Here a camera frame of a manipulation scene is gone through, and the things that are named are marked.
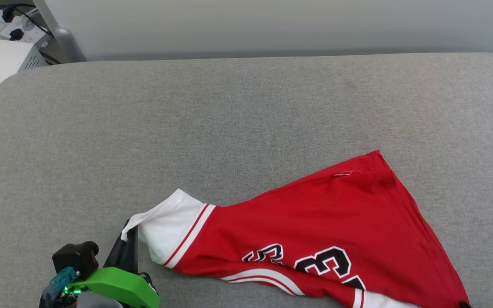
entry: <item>white power adapter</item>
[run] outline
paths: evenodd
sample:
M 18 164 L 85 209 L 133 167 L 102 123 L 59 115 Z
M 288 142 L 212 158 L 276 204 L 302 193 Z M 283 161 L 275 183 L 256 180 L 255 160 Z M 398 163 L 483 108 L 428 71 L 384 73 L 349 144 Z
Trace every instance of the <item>white power adapter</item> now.
M 50 35 L 41 31 L 41 29 L 34 25 L 25 16 L 14 16 L 13 20 L 10 23 L 6 23 L 3 19 L 3 11 L 0 10 L 0 39 L 11 39 L 10 33 L 12 31 L 15 31 L 16 29 L 20 29 L 24 34 L 21 39 L 17 39 L 16 41 L 35 44 L 37 49 L 47 47 L 51 39 Z

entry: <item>gray fabric surface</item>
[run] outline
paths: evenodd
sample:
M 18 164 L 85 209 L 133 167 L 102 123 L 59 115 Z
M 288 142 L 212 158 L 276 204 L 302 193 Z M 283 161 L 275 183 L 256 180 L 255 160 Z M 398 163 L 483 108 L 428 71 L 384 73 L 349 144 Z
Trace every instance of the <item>gray fabric surface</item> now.
M 375 149 L 493 307 L 493 54 L 91 62 L 0 85 L 0 307 L 36 306 L 51 255 L 180 187 L 229 205 Z M 151 263 L 163 308 L 337 307 Z

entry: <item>jersey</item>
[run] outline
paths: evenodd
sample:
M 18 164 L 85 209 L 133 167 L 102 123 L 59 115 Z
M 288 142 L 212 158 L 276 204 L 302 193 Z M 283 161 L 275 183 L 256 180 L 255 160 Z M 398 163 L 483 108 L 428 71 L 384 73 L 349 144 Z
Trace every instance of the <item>jersey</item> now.
M 460 277 L 379 151 L 239 204 L 181 190 L 134 215 L 154 262 L 185 275 L 258 282 L 347 308 L 457 308 Z

